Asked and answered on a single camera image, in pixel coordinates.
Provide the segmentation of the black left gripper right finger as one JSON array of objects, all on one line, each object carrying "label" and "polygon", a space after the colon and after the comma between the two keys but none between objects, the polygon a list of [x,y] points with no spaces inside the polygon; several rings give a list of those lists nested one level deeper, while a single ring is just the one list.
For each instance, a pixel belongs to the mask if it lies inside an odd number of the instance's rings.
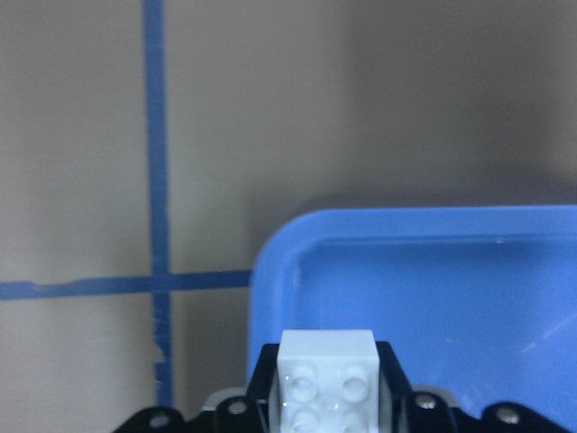
[{"label": "black left gripper right finger", "polygon": [[511,401],[486,406],[477,418],[434,388],[410,384],[388,342],[378,342],[380,432],[565,432],[567,428]]}]

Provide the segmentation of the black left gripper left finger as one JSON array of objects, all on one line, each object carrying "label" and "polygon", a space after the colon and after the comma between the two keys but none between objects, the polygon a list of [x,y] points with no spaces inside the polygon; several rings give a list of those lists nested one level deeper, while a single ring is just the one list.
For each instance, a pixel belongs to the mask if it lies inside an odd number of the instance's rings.
[{"label": "black left gripper left finger", "polygon": [[146,432],[276,432],[270,418],[273,379],[277,372],[278,344],[261,348],[257,364],[245,392],[221,398],[212,409],[203,409],[185,419],[178,410],[154,406],[139,410],[115,429],[117,433]]}]

